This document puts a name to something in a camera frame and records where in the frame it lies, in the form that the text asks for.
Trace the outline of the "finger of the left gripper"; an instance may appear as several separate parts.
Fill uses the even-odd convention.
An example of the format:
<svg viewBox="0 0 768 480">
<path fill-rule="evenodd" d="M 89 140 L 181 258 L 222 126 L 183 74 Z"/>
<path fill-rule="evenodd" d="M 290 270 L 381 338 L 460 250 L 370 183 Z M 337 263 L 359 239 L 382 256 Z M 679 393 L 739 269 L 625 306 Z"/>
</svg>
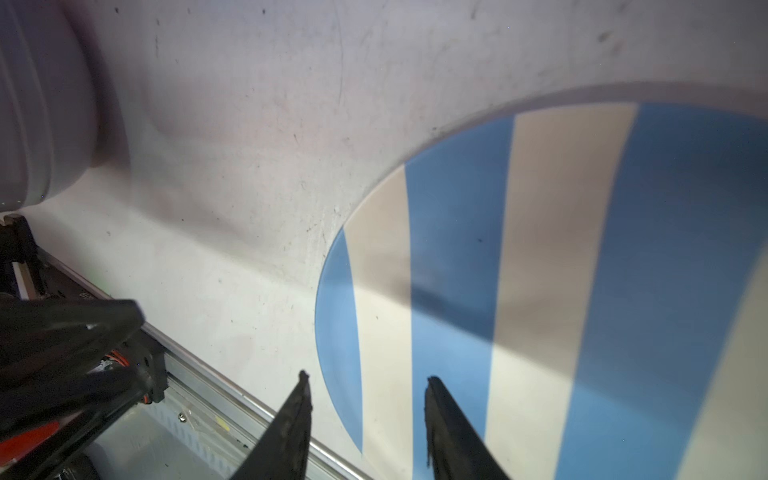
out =
<svg viewBox="0 0 768 480">
<path fill-rule="evenodd" d="M 1 382 L 84 374 L 144 322 L 133 300 L 4 300 Z"/>
<path fill-rule="evenodd" d="M 75 413 L 104 413 L 141 399 L 150 376 L 136 367 L 55 379 L 1 392 L 3 441 Z"/>
</svg>

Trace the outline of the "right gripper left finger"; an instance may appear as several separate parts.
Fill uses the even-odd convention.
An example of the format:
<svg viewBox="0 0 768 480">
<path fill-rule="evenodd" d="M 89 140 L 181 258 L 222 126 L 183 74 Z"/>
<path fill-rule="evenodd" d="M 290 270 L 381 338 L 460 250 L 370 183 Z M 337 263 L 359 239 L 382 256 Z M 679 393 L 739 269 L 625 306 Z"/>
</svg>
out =
<svg viewBox="0 0 768 480">
<path fill-rule="evenodd" d="M 297 384 L 231 479 L 304 479 L 311 426 L 309 375 L 300 371 Z"/>
</svg>

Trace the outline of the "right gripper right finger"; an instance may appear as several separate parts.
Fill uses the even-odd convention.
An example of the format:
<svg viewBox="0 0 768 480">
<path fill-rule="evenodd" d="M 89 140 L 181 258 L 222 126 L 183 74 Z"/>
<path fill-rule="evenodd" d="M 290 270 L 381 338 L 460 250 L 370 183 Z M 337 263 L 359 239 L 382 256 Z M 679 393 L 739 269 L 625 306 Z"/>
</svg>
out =
<svg viewBox="0 0 768 480">
<path fill-rule="evenodd" d="M 428 378 L 425 425 L 435 479 L 509 479 L 437 376 Z"/>
</svg>

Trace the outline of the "lilac bowl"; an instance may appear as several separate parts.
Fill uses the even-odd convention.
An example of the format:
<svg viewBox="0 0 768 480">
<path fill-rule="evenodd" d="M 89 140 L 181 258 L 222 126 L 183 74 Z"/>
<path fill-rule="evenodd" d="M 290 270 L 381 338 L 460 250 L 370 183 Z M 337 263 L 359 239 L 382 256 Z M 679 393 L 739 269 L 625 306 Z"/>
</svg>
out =
<svg viewBox="0 0 768 480">
<path fill-rule="evenodd" d="M 98 114 L 81 45 L 52 1 L 1 4 L 1 209 L 37 205 L 91 166 Z"/>
</svg>

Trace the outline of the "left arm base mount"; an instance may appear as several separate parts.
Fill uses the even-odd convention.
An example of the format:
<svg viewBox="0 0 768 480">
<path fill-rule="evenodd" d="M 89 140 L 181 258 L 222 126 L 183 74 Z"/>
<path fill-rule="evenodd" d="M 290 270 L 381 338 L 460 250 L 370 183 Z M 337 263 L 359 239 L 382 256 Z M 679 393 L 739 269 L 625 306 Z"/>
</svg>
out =
<svg viewBox="0 0 768 480">
<path fill-rule="evenodd" d="M 160 403 L 165 399 L 168 388 L 165 352 L 159 341 L 140 330 L 105 354 L 93 372 L 136 367 L 150 381 L 150 388 L 141 402 L 146 405 Z"/>
</svg>

